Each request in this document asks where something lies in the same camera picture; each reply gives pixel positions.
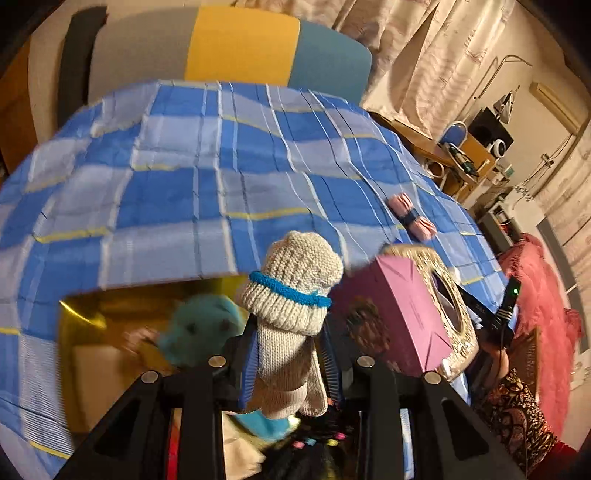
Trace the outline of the right hand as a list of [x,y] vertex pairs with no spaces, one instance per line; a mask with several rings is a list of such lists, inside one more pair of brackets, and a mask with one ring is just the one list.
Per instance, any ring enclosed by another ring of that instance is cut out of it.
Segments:
[[478,331],[480,350],[486,353],[490,366],[484,380],[484,387],[492,389],[509,373],[509,357],[506,350],[498,343],[489,339],[486,330]]

